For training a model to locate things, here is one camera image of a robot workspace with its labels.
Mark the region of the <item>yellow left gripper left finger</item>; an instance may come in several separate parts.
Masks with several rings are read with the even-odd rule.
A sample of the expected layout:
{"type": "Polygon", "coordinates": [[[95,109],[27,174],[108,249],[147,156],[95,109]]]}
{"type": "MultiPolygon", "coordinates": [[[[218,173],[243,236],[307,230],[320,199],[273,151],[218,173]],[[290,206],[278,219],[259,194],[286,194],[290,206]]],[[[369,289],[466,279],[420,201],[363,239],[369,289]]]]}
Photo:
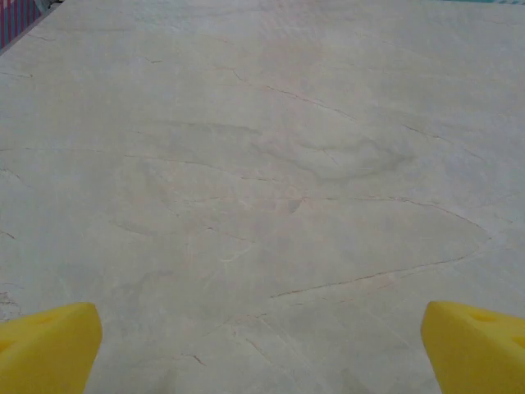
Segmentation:
{"type": "Polygon", "coordinates": [[[92,303],[0,323],[0,394],[83,394],[102,339],[92,303]]]}

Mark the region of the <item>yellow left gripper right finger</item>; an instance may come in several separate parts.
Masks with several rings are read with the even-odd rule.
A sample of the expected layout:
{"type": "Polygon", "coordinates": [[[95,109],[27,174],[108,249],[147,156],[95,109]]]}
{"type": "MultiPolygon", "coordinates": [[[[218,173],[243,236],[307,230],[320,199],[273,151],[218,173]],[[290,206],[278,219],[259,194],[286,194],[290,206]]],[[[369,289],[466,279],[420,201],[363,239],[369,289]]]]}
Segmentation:
{"type": "Polygon", "coordinates": [[[432,301],[421,337],[442,394],[525,394],[525,318],[432,301]]]}

